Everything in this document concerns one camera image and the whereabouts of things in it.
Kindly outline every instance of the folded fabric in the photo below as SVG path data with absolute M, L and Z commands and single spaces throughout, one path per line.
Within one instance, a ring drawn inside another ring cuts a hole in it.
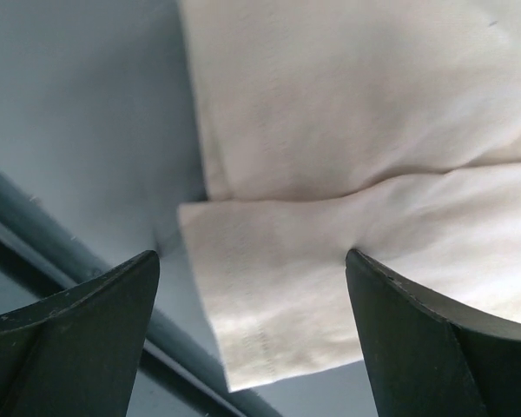
M 348 249 L 521 321 L 521 1 L 181 0 L 231 389 L 361 358 Z

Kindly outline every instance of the white fabric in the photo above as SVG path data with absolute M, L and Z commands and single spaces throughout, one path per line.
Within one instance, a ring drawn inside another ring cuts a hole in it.
M 521 0 L 182 0 L 228 385 L 361 358 L 352 247 L 521 321 Z

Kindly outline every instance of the cream cloth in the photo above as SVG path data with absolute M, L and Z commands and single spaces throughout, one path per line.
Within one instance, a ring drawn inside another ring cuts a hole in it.
M 521 321 L 521 1 L 181 0 L 231 389 L 361 359 L 351 247 Z

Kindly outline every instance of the gray surface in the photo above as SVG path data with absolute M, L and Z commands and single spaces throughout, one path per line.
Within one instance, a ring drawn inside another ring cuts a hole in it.
M 160 249 L 157 306 L 216 353 L 175 219 L 204 198 L 193 114 L 173 0 L 0 2 L 0 170 L 111 264 Z M 376 415 L 362 364 L 259 392 L 285 417 Z
M 204 417 L 143 372 L 137 372 L 127 417 Z

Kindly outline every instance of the black plastic piece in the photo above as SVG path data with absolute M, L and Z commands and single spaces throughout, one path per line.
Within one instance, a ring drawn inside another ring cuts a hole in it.
M 148 251 L 0 315 L 0 416 L 123 416 L 159 279 Z
M 347 284 L 380 417 L 521 417 L 521 324 L 352 250 Z

